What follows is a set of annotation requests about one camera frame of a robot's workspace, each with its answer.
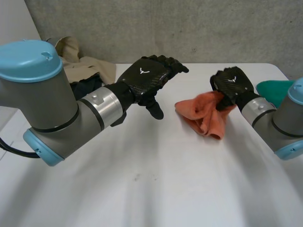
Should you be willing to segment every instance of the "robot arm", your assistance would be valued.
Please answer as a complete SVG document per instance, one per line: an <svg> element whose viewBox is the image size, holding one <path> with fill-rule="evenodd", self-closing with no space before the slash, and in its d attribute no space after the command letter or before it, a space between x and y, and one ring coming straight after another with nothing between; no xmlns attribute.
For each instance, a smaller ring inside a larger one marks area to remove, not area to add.
<svg viewBox="0 0 303 227"><path fill-rule="evenodd" d="M22 111L31 125L24 140L49 166L54 166L106 127L122 123L133 103L162 119L155 95L181 72L188 69L173 58L143 57L117 83L76 101L51 44L15 42L0 47L0 105Z"/></svg>
<svg viewBox="0 0 303 227"><path fill-rule="evenodd" d="M292 159L303 153L303 79L292 85L277 110L254 93L253 85L237 67L218 71L210 82L213 90L224 94L217 109L236 104L244 118L280 159Z"/></svg>

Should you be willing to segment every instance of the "wall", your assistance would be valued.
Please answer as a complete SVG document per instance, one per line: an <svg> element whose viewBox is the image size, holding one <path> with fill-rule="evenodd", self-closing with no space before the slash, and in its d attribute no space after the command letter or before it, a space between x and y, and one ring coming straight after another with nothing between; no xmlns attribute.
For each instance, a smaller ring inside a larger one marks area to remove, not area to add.
<svg viewBox="0 0 303 227"><path fill-rule="evenodd" d="M22 39L40 39L23 0L0 0L0 45ZM16 109L0 106L0 130Z"/></svg>
<svg viewBox="0 0 303 227"><path fill-rule="evenodd" d="M303 76L300 0L26 0L43 39L73 35L83 54L130 63L268 62Z"/></svg>

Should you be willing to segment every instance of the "dark cloth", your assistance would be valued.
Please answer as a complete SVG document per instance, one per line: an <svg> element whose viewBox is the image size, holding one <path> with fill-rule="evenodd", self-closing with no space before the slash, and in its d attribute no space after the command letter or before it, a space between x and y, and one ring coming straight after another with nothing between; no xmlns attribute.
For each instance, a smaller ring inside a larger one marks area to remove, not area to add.
<svg viewBox="0 0 303 227"><path fill-rule="evenodd" d="M102 87L102 82L99 73L96 73L88 79L73 82L70 86L76 100L79 100L87 94L97 90L99 87Z"/></svg>

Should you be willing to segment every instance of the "black cable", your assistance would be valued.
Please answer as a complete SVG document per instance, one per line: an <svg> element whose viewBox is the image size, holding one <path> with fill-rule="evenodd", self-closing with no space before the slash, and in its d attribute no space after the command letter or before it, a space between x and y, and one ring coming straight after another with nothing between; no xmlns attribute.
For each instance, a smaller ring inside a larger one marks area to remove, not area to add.
<svg viewBox="0 0 303 227"><path fill-rule="evenodd" d="M2 148L3 150L6 150L8 152L11 152L13 154L16 155L20 155L23 157L30 157L30 158L40 158L38 156L38 154L34 153L34 152L25 152L22 150L18 150L16 148L12 148L11 146L9 146L8 144L6 144L3 139L0 138L0 148Z"/></svg>

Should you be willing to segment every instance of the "green cloth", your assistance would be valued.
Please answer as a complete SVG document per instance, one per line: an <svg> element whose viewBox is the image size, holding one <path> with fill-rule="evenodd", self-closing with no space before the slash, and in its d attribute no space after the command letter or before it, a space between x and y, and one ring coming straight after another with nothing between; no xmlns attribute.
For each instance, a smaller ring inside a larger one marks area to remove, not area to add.
<svg viewBox="0 0 303 227"><path fill-rule="evenodd" d="M268 80L259 83L256 89L260 96L278 108L295 80Z"/></svg>

